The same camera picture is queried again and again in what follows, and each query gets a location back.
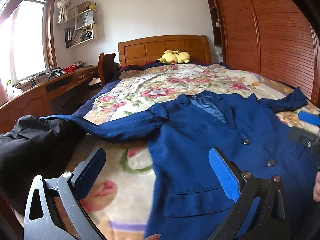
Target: black jacket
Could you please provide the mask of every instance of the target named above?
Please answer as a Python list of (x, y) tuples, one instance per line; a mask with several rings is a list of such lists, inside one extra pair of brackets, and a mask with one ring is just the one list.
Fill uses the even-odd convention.
[(74, 122), (31, 115), (0, 135), (0, 190), (9, 204), (24, 215), (33, 178), (59, 177), (84, 135)]

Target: wooden headboard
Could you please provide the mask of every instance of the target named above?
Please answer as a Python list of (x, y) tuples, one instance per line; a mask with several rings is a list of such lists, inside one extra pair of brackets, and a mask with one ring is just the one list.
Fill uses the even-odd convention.
[(211, 63), (207, 36), (165, 35), (120, 42), (119, 58), (122, 67), (145, 65), (162, 57), (165, 50), (182, 50), (191, 56), (191, 61)]

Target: blue blazer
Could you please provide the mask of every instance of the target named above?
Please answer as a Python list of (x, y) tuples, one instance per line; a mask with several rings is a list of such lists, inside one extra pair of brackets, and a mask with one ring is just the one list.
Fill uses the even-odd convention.
[(316, 161), (307, 148), (288, 139), (289, 127), (275, 113), (307, 104), (299, 88), (280, 100), (204, 91), (100, 125), (75, 115), (55, 117), (113, 143), (147, 139), (156, 182), (146, 236), (206, 240), (234, 204), (209, 164), (213, 147), (257, 178), (280, 176), (296, 234), (313, 206)]

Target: wooden chair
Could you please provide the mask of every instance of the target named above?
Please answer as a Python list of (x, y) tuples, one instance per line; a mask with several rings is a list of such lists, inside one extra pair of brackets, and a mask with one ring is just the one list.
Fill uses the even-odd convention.
[(102, 87), (104, 87), (105, 84), (108, 83), (115, 75), (115, 56), (115, 53), (105, 54), (104, 52), (102, 52), (99, 56), (98, 72)]

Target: blazer sleeve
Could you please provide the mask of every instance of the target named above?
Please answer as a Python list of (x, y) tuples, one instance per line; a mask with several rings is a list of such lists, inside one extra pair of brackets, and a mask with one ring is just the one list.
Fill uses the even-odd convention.
[(152, 107), (146, 111), (96, 125), (76, 115), (53, 115), (48, 118), (70, 120), (87, 133), (112, 143), (126, 143), (148, 137), (167, 121), (166, 117), (155, 114)]
[(306, 96), (300, 88), (296, 88), (292, 93), (278, 100), (262, 98), (258, 101), (263, 106), (268, 106), (274, 113), (282, 111), (295, 111), (308, 104)]

